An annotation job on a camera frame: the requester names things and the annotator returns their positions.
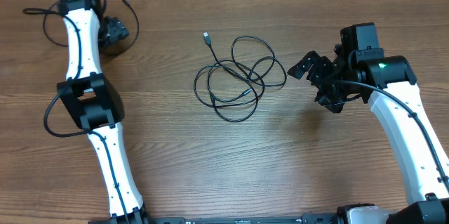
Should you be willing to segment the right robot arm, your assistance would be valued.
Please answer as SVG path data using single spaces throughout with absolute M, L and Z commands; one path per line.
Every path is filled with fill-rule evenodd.
M 333 113 L 360 98 L 380 122 L 398 162 L 407 207 L 389 211 L 374 204 L 340 206 L 335 213 L 305 214 L 301 223 L 447 223 L 448 156 L 420 97 L 405 57 L 387 57 L 372 22 L 341 29 L 336 58 L 308 52 L 288 70 L 318 91 L 315 101 Z

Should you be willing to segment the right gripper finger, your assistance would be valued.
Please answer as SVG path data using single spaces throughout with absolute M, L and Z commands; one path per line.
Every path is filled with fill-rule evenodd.
M 320 55 L 316 51 L 308 52 L 301 61 L 293 65 L 287 74 L 296 79 L 301 79 L 306 72 L 308 72 L 312 65 L 316 64 L 320 60 Z
M 345 104 L 344 98 L 333 95 L 325 95 L 322 92 L 318 92 L 316 94 L 314 101 L 332 113 L 341 113 Z

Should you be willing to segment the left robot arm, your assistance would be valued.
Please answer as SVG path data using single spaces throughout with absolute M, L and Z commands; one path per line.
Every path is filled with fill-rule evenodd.
M 58 99 L 95 149 L 109 197 L 109 223 L 148 223 L 126 156 L 123 103 L 100 66 L 100 50 L 125 39 L 129 31 L 105 10 L 106 0 L 60 0 L 69 65 L 65 81 L 57 85 Z

